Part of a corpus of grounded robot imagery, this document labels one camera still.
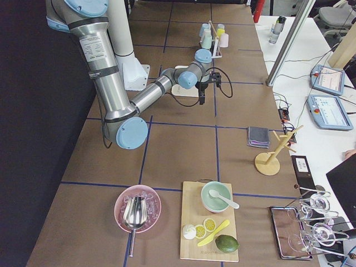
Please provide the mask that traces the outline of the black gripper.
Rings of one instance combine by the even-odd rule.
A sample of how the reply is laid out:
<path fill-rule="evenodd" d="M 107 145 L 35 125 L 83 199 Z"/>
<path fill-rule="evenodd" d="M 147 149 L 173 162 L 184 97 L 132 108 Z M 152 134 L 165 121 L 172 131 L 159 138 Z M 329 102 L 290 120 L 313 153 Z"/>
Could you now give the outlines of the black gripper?
<path fill-rule="evenodd" d="M 198 89 L 199 105 L 203 105 L 205 103 L 205 90 L 209 85 L 209 78 L 210 75 L 203 76 L 195 85 L 195 87 Z"/>

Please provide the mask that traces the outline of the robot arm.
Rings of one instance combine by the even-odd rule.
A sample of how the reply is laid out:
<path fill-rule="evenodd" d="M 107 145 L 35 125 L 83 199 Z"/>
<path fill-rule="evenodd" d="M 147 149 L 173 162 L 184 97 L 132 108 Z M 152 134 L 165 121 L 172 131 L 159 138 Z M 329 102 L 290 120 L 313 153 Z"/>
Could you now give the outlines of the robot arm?
<path fill-rule="evenodd" d="M 47 23 L 75 35 L 89 77 L 105 107 L 104 138 L 133 150 L 146 140 L 148 126 L 139 115 L 178 84 L 185 89 L 209 79 L 211 53 L 199 49 L 185 68 L 168 68 L 148 84 L 148 65 L 135 56 L 123 1 L 46 1 Z"/>

